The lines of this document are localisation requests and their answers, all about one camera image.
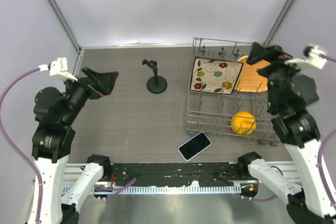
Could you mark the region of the black phone stand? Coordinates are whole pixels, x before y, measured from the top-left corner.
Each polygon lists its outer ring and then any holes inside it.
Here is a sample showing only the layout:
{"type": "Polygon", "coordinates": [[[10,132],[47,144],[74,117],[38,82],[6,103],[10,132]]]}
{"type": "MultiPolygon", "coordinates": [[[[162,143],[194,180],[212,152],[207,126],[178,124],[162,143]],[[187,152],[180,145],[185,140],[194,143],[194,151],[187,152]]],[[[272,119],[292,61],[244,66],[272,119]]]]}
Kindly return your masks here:
{"type": "Polygon", "coordinates": [[[144,59],[142,64],[151,68],[154,74],[146,83],[147,90],[153,94],[163,93],[167,88],[167,81],[164,77],[158,75],[158,63],[154,60],[144,59]]]}

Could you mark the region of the blue-cased smartphone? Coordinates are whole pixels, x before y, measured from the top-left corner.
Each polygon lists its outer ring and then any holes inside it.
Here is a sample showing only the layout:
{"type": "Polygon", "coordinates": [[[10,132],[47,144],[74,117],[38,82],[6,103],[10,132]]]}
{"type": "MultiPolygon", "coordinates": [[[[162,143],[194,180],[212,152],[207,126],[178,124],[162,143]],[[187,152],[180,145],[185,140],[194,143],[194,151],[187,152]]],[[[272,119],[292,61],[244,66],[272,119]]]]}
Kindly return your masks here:
{"type": "Polygon", "coordinates": [[[209,148],[212,141],[204,132],[199,132],[191,139],[180,145],[177,150],[185,161],[190,161],[205,149],[209,148]]]}

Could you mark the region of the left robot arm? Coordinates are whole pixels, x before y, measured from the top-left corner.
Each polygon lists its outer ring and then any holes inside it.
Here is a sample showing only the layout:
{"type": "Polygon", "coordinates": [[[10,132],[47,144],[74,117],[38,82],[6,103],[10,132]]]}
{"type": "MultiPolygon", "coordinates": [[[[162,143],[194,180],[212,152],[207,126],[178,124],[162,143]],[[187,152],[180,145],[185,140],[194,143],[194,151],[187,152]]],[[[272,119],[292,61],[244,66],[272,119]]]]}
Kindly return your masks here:
{"type": "Polygon", "coordinates": [[[84,77],[64,73],[65,91],[46,87],[35,96],[38,122],[33,135],[32,156],[38,169],[31,215],[28,223],[78,223],[80,209],[98,181],[112,174],[110,158],[92,154],[70,191],[63,194],[64,172],[75,137],[72,124],[88,100],[110,95],[118,72],[81,70],[84,77]]]}

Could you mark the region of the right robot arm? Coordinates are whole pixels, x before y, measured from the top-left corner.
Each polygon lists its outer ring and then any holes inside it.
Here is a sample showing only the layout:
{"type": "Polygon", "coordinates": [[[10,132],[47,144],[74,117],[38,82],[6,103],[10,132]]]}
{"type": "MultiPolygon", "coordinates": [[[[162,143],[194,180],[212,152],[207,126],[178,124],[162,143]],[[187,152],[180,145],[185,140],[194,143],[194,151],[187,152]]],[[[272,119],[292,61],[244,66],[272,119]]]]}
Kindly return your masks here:
{"type": "Polygon", "coordinates": [[[329,57],[318,45],[307,45],[302,58],[295,58],[278,45],[254,42],[247,63],[265,60],[258,74],[267,79],[268,113],[281,143],[290,154],[300,184],[288,181],[257,153],[238,159],[237,173],[265,184],[286,206],[295,223],[335,223],[335,187],[323,158],[326,141],[307,106],[318,101],[315,81],[301,70],[323,69],[329,57]]]}

